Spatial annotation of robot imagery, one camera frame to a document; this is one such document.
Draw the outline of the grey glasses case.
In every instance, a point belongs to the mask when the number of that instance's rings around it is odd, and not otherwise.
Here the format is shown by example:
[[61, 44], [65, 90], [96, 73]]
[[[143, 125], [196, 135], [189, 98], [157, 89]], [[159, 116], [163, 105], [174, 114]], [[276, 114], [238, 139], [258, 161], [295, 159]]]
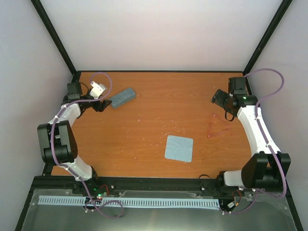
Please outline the grey glasses case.
[[134, 89], [127, 88], [110, 98], [110, 100], [112, 101], [111, 106], [114, 109], [116, 109], [122, 106], [123, 104], [133, 100], [135, 97], [136, 97], [136, 93]]

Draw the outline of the red transparent sunglasses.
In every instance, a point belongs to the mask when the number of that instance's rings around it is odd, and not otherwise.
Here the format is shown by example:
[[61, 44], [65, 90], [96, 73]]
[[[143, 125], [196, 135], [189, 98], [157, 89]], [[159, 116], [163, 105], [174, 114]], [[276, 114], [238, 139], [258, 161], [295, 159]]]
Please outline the red transparent sunglasses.
[[215, 137], [230, 130], [230, 126], [225, 119], [213, 113], [208, 122], [207, 137]]

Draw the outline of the blue cleaning cloth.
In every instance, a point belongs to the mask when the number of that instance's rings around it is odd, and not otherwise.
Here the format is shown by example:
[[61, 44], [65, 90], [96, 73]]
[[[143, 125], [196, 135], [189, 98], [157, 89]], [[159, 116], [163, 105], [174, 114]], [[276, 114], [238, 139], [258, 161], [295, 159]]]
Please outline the blue cleaning cloth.
[[165, 158], [190, 163], [193, 155], [193, 139], [172, 136], [167, 137]]

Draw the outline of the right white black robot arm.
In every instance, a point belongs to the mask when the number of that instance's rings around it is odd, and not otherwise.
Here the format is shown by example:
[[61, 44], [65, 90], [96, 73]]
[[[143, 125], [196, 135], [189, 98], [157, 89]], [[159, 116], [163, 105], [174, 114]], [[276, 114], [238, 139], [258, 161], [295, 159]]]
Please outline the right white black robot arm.
[[245, 78], [229, 78], [228, 91], [218, 89], [211, 102], [241, 122], [251, 149], [251, 158], [242, 169], [219, 173], [220, 183], [229, 187], [281, 191], [285, 196], [291, 158], [273, 141], [257, 97], [248, 94]]

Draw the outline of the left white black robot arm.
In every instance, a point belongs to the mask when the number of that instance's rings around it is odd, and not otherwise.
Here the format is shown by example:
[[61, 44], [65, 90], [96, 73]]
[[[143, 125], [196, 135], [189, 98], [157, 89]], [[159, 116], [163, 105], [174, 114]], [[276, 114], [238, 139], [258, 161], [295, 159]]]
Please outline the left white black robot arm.
[[48, 123], [39, 125], [37, 133], [43, 162], [65, 169], [76, 181], [84, 181], [83, 188], [93, 194], [99, 190], [100, 181], [94, 168], [78, 155], [72, 125], [88, 108], [103, 112], [112, 101], [103, 98], [103, 84], [92, 81], [90, 85], [83, 95], [80, 82], [67, 84], [60, 111]]

